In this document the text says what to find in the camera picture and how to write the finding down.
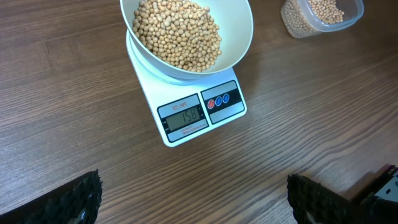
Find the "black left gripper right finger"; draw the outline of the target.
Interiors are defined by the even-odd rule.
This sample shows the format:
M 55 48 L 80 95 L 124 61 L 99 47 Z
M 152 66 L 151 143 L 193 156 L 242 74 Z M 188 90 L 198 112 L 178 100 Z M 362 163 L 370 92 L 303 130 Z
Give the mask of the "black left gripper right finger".
M 358 210 L 350 201 L 306 176 L 288 176 L 287 190 L 287 200 L 297 223 L 352 224 L 359 221 Z

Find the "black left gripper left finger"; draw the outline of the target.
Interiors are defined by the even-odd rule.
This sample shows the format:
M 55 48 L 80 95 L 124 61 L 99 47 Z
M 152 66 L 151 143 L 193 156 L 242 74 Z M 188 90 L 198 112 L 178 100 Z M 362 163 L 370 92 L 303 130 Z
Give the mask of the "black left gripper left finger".
M 1 215 L 7 223 L 94 224 L 102 200 L 102 180 L 97 170 Z

